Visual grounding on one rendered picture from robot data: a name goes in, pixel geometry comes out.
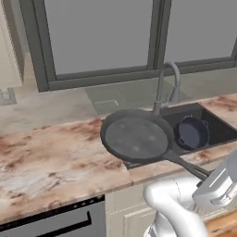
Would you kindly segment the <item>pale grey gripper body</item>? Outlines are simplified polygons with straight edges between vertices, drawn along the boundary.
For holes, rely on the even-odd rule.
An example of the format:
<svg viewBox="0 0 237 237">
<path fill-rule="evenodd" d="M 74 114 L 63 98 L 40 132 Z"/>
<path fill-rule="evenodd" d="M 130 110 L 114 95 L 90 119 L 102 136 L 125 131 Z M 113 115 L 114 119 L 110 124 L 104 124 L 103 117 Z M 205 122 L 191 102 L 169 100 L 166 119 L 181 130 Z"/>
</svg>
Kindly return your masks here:
<svg viewBox="0 0 237 237">
<path fill-rule="evenodd" d="M 198 207 L 219 209 L 237 196 L 237 171 L 233 168 L 216 168 L 193 193 Z"/>
</svg>

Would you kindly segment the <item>dark blue pot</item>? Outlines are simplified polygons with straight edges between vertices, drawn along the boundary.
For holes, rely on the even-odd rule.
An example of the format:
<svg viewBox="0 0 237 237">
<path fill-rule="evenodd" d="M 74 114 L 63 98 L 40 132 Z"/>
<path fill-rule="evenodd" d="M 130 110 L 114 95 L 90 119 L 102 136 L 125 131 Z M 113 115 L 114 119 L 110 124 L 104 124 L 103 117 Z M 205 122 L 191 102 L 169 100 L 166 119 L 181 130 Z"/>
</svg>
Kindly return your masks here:
<svg viewBox="0 0 237 237">
<path fill-rule="evenodd" d="M 174 132 L 177 145 L 185 150 L 203 148 L 210 140 L 208 122 L 195 117 L 183 118 Z"/>
</svg>

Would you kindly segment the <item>black sink basin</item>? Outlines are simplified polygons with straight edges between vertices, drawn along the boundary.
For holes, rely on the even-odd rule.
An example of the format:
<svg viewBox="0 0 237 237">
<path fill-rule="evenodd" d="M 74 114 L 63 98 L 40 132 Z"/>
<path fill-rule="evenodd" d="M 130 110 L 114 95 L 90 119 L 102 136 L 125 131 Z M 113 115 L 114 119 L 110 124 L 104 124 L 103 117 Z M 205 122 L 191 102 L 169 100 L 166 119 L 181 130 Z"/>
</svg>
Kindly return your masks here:
<svg viewBox="0 0 237 237">
<path fill-rule="evenodd" d="M 203 152 L 215 146 L 237 141 L 237 130 L 235 128 L 198 103 L 164 108 L 161 111 L 161 116 L 174 130 L 175 144 L 173 151 L 179 156 Z M 192 149 L 179 142 L 179 123 L 187 117 L 200 119 L 207 125 L 210 137 L 206 145 Z"/>
</svg>

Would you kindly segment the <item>dark grey frying pan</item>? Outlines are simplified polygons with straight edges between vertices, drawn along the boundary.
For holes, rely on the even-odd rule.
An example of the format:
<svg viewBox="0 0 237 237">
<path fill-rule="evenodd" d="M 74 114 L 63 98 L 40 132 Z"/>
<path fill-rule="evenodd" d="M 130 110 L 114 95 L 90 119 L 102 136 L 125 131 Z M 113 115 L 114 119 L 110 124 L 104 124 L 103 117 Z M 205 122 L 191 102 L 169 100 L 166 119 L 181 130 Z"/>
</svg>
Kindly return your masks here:
<svg viewBox="0 0 237 237">
<path fill-rule="evenodd" d="M 123 161 L 149 164 L 168 160 L 185 168 L 201 181 L 211 174 L 183 160 L 172 150 L 173 129 L 150 111 L 125 109 L 108 115 L 102 120 L 100 138 L 105 149 Z"/>
</svg>

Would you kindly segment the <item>white base cupboard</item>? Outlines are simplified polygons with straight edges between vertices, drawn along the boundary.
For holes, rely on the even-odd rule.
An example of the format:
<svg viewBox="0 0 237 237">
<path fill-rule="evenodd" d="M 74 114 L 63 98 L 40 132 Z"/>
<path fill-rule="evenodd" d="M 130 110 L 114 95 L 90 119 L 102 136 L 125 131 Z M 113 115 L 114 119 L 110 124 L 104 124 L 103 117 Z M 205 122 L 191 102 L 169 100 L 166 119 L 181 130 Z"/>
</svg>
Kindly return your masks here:
<svg viewBox="0 0 237 237">
<path fill-rule="evenodd" d="M 116 174 L 109 181 L 117 188 L 106 194 L 106 237 L 142 237 L 155 212 L 143 199 L 144 188 L 164 179 L 192 177 L 188 171 L 168 161 L 127 169 L 115 162 L 107 166 Z"/>
</svg>

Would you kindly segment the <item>grey curved tap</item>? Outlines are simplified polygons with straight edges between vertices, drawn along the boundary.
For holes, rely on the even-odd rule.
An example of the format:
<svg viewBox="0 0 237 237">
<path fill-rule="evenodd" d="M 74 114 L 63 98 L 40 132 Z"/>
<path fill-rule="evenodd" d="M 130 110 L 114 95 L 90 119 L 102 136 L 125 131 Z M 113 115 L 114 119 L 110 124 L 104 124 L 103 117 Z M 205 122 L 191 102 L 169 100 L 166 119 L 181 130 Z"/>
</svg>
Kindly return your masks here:
<svg viewBox="0 0 237 237">
<path fill-rule="evenodd" d="M 170 95 L 169 100 L 166 103 L 162 102 L 162 91 L 165 77 L 165 69 L 170 67 L 174 73 L 174 88 Z M 160 69 L 158 76 L 158 84 L 156 90 L 156 100 L 154 102 L 153 113 L 156 116 L 160 115 L 160 111 L 163 107 L 167 106 L 169 102 L 178 103 L 180 101 L 180 87 L 181 87 L 181 74 L 178 66 L 174 62 L 165 62 Z"/>
</svg>

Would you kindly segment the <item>grey dishwasher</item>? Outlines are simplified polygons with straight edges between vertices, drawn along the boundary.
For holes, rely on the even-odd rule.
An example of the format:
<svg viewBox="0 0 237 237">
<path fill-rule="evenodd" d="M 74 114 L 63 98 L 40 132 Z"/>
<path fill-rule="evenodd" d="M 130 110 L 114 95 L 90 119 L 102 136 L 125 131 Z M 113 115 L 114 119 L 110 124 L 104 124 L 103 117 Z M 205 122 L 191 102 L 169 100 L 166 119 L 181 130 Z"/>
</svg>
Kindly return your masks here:
<svg viewBox="0 0 237 237">
<path fill-rule="evenodd" d="M 36 237 L 82 222 L 90 211 L 92 225 L 57 237 L 106 237 L 106 200 L 103 195 L 0 225 L 0 237 Z"/>
</svg>

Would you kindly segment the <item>grey window frame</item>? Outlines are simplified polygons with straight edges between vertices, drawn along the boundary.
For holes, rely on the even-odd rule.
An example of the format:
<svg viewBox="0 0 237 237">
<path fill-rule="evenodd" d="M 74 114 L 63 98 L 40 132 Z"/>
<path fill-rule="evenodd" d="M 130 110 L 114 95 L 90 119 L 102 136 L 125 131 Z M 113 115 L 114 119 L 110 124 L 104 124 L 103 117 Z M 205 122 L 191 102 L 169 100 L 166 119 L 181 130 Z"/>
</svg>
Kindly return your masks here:
<svg viewBox="0 0 237 237">
<path fill-rule="evenodd" d="M 237 67 L 237 0 L 19 0 L 41 92 Z"/>
</svg>

